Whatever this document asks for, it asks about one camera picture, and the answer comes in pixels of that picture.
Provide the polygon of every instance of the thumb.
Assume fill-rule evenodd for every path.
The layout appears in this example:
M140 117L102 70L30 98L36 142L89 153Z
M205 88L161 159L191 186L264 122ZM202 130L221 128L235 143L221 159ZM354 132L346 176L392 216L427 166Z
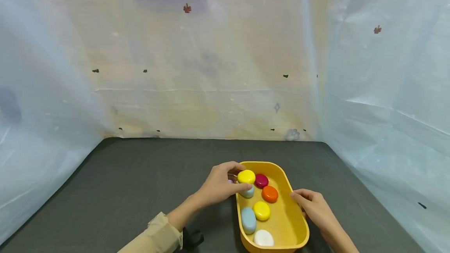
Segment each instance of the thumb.
M304 198L303 196L300 196L299 194L296 194L295 192L291 192L291 198L297 202L297 204L299 206L302 206L303 208L305 208L305 206L308 205L308 203L311 203L309 200L307 200L306 198Z
M234 193L241 192L241 191L248 191L252 188L252 185L243 183L243 184L230 184L231 190L233 190Z

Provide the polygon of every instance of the yellow tray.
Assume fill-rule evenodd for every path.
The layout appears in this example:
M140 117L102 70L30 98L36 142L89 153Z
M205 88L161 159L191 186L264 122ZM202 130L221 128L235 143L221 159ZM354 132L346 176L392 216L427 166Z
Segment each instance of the yellow tray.
M275 246L270 247L254 244L254 235L244 233L241 222L241 210L244 207L253 208L256 202L264 201L261 189L255 187L254 196L249 199L236 194L237 215L244 247L250 253L287 253L305 246L309 239L309 227L299 206L289 196L292 187L281 167L264 161L244 161L241 164L255 174L264 174L269 179L269 185L278 191L278 200L275 203L267 203L271 213L269 220L257 220L256 225L256 230L267 230L273 236Z

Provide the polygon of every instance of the table surface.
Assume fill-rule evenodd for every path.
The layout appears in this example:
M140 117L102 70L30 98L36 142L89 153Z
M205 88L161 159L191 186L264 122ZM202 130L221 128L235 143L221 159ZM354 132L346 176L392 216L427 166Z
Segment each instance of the table surface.
M294 189L321 192L360 252L423 252L324 143L119 138L102 141L0 252L117 252L230 160L274 162ZM308 224L310 240L298 252L332 252ZM195 252L246 252L234 197L198 212L187 229L204 234Z

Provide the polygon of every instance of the left hand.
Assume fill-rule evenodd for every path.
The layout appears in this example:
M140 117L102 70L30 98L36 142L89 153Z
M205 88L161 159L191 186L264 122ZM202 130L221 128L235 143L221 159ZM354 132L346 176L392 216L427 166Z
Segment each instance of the left hand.
M228 179L236 181L236 175L242 170L245 170L245 166L235 161L214 166L195 196L204 203L204 206L208 206L219 203L238 192L248 191L252 185L232 184L228 181Z

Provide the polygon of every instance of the beige sleeve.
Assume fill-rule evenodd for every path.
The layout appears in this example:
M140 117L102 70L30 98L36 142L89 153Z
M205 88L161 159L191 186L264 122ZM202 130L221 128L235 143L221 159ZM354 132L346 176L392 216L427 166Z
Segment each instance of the beige sleeve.
M148 227L118 253L172 253L183 246L183 233L175 229L163 212L148 223Z

